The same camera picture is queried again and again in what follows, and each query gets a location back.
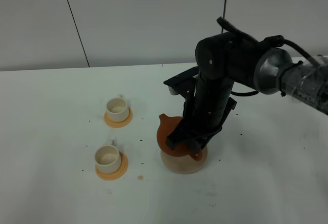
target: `black cable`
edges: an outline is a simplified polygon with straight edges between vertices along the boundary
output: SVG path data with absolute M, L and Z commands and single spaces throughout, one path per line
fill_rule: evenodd
M 231 92 L 232 95 L 238 96 L 238 97 L 249 97 L 249 96 L 254 96 L 258 94 L 258 91 L 253 91 L 253 92 Z
M 297 44 L 295 44 L 294 42 L 288 40 L 288 39 L 284 39 L 283 43 L 292 47 L 294 50 L 298 51 L 303 57 L 305 57 L 305 59 L 307 59 L 314 67 L 319 67 L 320 64 L 315 61 L 306 51 L 304 51 L 300 46 L 298 46 Z

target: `white cup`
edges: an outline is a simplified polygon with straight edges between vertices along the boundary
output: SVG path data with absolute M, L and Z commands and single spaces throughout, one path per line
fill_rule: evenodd
M 112 145 L 100 147 L 94 155 L 98 170 L 104 174 L 111 174 L 121 165 L 121 156 L 118 149 Z
M 122 98 L 122 94 L 107 102 L 106 113 L 109 119 L 115 123 L 120 123 L 128 118 L 130 111 L 127 102 Z

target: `white wall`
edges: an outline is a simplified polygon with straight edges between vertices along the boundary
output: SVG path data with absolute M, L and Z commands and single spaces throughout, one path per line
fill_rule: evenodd
M 328 0 L 228 0 L 226 18 L 258 40 L 281 34 L 328 55 Z M 296 53 L 286 47 L 293 55 Z
M 87 67 L 67 0 L 0 0 L 0 70 Z
M 224 0 L 69 0 L 91 66 L 193 62 Z

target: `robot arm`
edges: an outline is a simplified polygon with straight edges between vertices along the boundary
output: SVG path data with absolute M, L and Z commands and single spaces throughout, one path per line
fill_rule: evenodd
M 170 149 L 186 143 L 197 154 L 221 131 L 236 106 L 230 97 L 234 82 L 264 94 L 281 91 L 328 114 L 328 65 L 321 66 L 280 35 L 258 42 L 225 19 L 217 21 L 228 32 L 197 44 L 198 67 L 164 82 L 186 99 L 182 120 L 166 141 Z M 298 50 L 311 65 L 292 63 L 290 55 L 278 48 L 284 44 Z

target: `white table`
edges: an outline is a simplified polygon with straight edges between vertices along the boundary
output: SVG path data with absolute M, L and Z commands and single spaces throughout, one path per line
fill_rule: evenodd
M 1 72 L 0 223 L 328 223 L 328 117 L 279 93 L 235 97 L 201 171 L 164 167 L 158 116 L 183 98 L 162 82 L 192 66 Z M 111 129 L 118 93 L 134 116 Z M 104 181 L 93 156 L 113 136 L 129 167 Z

